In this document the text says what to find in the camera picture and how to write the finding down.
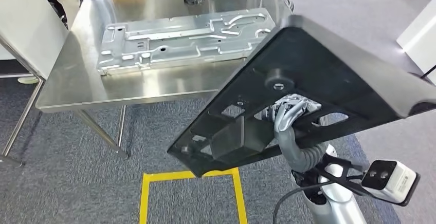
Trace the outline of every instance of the black plastic mount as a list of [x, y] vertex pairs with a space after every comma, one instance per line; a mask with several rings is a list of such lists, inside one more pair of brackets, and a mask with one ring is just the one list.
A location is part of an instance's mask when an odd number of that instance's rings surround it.
[[[197, 177], [277, 156], [281, 154], [277, 145], [267, 147], [274, 136], [266, 131], [273, 130], [273, 124], [255, 121], [253, 116], [288, 94], [322, 105], [321, 110], [300, 117], [293, 125], [301, 148], [436, 106], [434, 86], [311, 20], [292, 15], [233, 73], [168, 153]], [[229, 107], [242, 112], [226, 115], [223, 111]], [[314, 125], [331, 113], [348, 118], [329, 126]]]
[[[342, 166], [342, 168], [343, 168], [342, 175], [340, 177], [335, 177], [334, 175], [326, 172], [325, 168], [329, 164], [337, 164], [337, 165]], [[321, 162], [319, 162], [316, 165], [316, 167], [313, 168], [311, 171], [318, 173], [319, 175], [327, 178], [328, 180], [330, 180], [334, 183], [338, 183], [339, 185], [347, 188], [348, 190], [352, 191], [353, 193], [355, 193], [357, 195], [372, 197], [372, 198], [375, 198], [375, 199], [378, 199], [378, 200], [381, 200], [384, 202], [388, 202], [388, 203], [403, 206], [403, 207], [406, 206], [407, 204], [409, 204], [409, 201], [412, 198], [412, 195], [415, 192], [416, 186], [418, 185], [420, 178], [421, 178], [421, 175], [417, 173], [416, 178], [415, 178], [415, 180], [412, 184], [412, 187], [410, 188], [405, 200], [401, 203], [396, 203], [396, 202], [391, 202], [391, 201], [387, 201], [387, 200], [378, 198], [378, 197], [372, 195], [370, 192], [368, 192], [365, 188], [363, 188], [360, 183], [350, 181], [350, 179], [360, 179], [360, 180], [363, 179], [363, 175], [357, 175], [357, 176], [351, 176], [351, 177], [348, 176], [347, 177], [347, 174], [350, 172], [350, 169], [355, 169], [355, 170], [362, 172], [362, 173], [366, 171], [362, 165], [355, 164], [355, 163], [352, 163], [348, 160], [325, 154], [324, 157], [322, 158]]]

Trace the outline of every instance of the gray carpet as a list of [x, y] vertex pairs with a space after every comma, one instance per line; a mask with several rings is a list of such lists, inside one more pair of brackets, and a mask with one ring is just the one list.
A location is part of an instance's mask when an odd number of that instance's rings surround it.
[[[32, 86], [0, 80], [1, 144], [9, 136]], [[130, 106], [122, 160], [70, 112], [30, 113], [12, 156], [23, 168], [0, 163], [0, 223], [138, 223], [142, 173], [185, 168], [165, 150], [205, 100]], [[114, 136], [118, 109], [91, 112]], [[355, 137], [333, 142], [340, 155], [366, 161]], [[283, 158], [240, 168], [249, 223], [271, 223], [274, 204], [296, 186]], [[368, 223], [399, 223], [391, 206], [357, 198]], [[238, 223], [230, 176], [150, 184], [147, 223]], [[279, 223], [311, 223], [297, 194], [287, 200]]]

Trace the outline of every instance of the table leg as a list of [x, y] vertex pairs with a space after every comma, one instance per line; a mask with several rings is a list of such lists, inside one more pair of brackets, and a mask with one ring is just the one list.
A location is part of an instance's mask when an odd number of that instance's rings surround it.
[[10, 157], [4, 156], [4, 155], [0, 155], [0, 162], [4, 162], [4, 163], [10, 164], [12, 166], [16, 166], [16, 167], [23, 165], [23, 163], [21, 161], [15, 160], [13, 158], [10, 158]]
[[0, 162], [6, 162], [6, 163], [12, 164], [14, 166], [23, 165], [22, 162], [15, 160], [15, 159], [12, 159], [12, 158], [8, 157], [8, 155], [9, 155], [9, 152], [11, 151], [13, 144], [16, 141], [18, 133], [21, 131], [21, 128], [23, 127], [24, 121], [26, 121], [27, 115], [29, 114], [30, 110], [33, 107], [33, 104], [38, 96], [38, 93], [41, 90], [41, 87], [44, 84], [44, 80], [42, 78], [39, 78], [39, 80], [40, 81], [39, 81], [38, 85], [35, 87], [35, 90], [33, 90], [33, 93], [30, 96], [30, 99], [27, 102], [26, 107], [24, 108], [24, 111], [20, 116], [20, 119], [18, 120], [16, 126], [14, 127], [14, 130], [12, 131], [12, 134], [9, 137], [9, 140], [6, 142], [6, 146], [3, 149], [3, 152], [0, 154]]
[[91, 127], [121, 158], [126, 159], [129, 157], [86, 111], [76, 110], [74, 113], [82, 119], [83, 123]]

